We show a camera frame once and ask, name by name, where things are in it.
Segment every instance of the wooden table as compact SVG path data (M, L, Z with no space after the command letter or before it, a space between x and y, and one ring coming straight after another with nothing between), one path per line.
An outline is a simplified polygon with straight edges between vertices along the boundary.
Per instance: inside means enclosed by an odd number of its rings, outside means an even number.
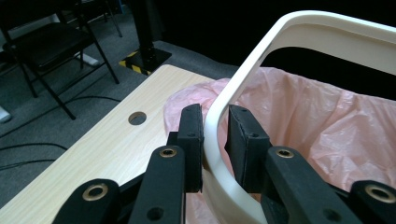
M0 210L1 223L51 223L70 194L81 184L106 178L122 185L144 173L151 152L166 143L163 105L174 92L211 80L163 65L57 161ZM132 125L128 118L144 112Z

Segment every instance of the pink plastic bag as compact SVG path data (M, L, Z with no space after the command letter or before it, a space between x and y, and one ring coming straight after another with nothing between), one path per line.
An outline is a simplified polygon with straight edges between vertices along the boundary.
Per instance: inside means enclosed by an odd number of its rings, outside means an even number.
M396 188L396 102L276 68L260 68L253 80L235 104L252 112L273 145L297 149L326 182L341 189L349 190L363 179ZM172 95L164 107L166 131L177 131L181 109L187 105L201 104L205 120L228 81L200 83ZM218 133L220 148L226 142L226 127L224 120ZM232 171L227 153L221 153ZM205 206L200 195L193 197L188 206ZM206 208L195 211L194 217L203 214L209 216Z

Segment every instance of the chair leg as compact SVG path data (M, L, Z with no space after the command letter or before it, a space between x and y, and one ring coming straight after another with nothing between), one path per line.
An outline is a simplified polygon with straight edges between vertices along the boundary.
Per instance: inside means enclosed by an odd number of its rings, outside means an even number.
M20 63L18 60L17 60L17 63L18 63L18 66L21 68L21 70L22 70L22 72L23 72L23 77L24 77L25 80L26 80L26 83L27 83L27 86L28 86L29 89L30 89L30 92L32 93L32 95L33 95L34 98L37 98L37 93L35 92L35 88L34 88L33 85L32 85L32 81L30 80L30 78L29 78L29 76L28 76L28 74L27 74L27 72L26 72L25 67L24 67L23 64Z
M66 114L70 117L70 119L76 119L76 117L72 114L72 112L66 107L64 102L59 98L59 96L55 93L55 91L52 90L52 88L47 84L47 82L43 79L42 76L40 76L36 71L32 70L37 79L41 82L41 84L44 86L44 88L47 89L49 94L52 96L53 99L55 99L56 103L66 112Z
M105 0L105 3L106 3L106 6L107 6L108 13L110 14L110 19L113 21L114 26L116 26L116 29L117 29L117 32L119 33L119 36L122 37L122 33L120 31L119 24L117 23L116 19L114 18L113 12L111 11L111 7L108 4L107 0Z
M79 52L79 68L82 69L84 67L84 51L81 50Z
M113 76L114 81L116 82L116 84L120 84L119 79L117 78L116 74L114 73L113 68L111 67L110 63L108 62L107 57L103 53L102 48L100 47L100 45L99 45L98 41L96 40L96 38L94 38L93 41L94 41L96 47L98 48L98 50L100 52L100 55L102 56L103 60L105 61L105 64L106 64L108 70L110 71L111 76Z

